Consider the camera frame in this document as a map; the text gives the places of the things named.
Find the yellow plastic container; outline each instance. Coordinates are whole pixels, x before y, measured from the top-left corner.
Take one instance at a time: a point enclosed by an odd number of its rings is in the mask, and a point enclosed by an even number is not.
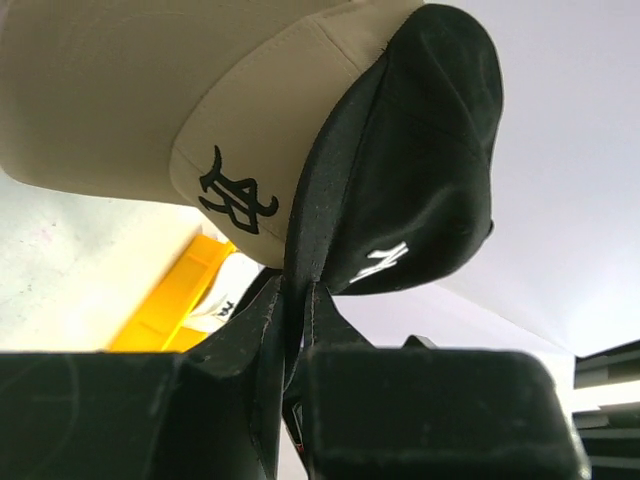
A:
[[[109,346],[111,352],[184,352],[207,334],[183,327],[236,248],[197,235]]]

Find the embroidered logo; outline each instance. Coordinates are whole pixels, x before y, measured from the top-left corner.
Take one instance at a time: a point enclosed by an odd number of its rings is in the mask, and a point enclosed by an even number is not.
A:
[[[222,199],[222,204],[214,203],[205,197],[198,197],[207,210],[224,213],[240,230],[258,235],[258,216],[272,217],[280,206],[276,197],[271,197],[269,205],[262,205],[258,200],[258,182],[253,178],[230,180],[222,174],[222,154],[216,145],[215,159],[211,171],[200,177],[202,191],[213,190]]]
[[[355,283],[359,280],[362,280],[363,278],[381,272],[382,270],[394,267],[398,264],[398,259],[403,255],[406,255],[407,253],[409,253],[409,247],[407,246],[406,242],[402,242],[400,245],[392,248],[391,250],[374,250],[369,255],[367,255],[367,258],[379,258],[380,262],[372,267],[367,267],[360,270],[358,272],[358,275],[351,279],[349,283]]]

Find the white embroidered logo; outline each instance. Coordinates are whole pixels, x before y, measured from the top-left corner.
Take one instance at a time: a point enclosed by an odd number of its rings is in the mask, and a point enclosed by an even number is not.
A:
[[[373,267],[363,268],[358,272],[358,275],[356,275],[349,283],[355,283],[359,280],[362,280],[363,278],[369,277],[378,272],[381,272],[382,270],[386,270],[387,268],[391,268],[397,265],[398,259],[408,252],[409,247],[407,246],[406,242],[402,242],[400,245],[392,248],[391,250],[374,250],[369,255],[367,255],[367,258],[380,258],[382,259],[380,263],[374,265]]]

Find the cap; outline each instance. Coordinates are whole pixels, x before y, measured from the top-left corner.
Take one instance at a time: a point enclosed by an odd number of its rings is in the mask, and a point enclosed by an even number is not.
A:
[[[12,0],[0,165],[32,185],[195,205],[281,268],[329,113],[422,0]]]
[[[310,152],[289,224],[290,297],[301,305],[313,282],[341,294],[401,290],[464,265],[493,228],[502,107],[484,28],[452,7],[412,13]]]

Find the beige cap brim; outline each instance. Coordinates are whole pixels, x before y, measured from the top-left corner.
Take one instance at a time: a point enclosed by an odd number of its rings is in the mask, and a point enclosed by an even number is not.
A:
[[[45,188],[193,204],[280,267],[318,131],[422,4],[15,0],[0,37],[0,165]],[[216,152],[222,194],[202,179]]]

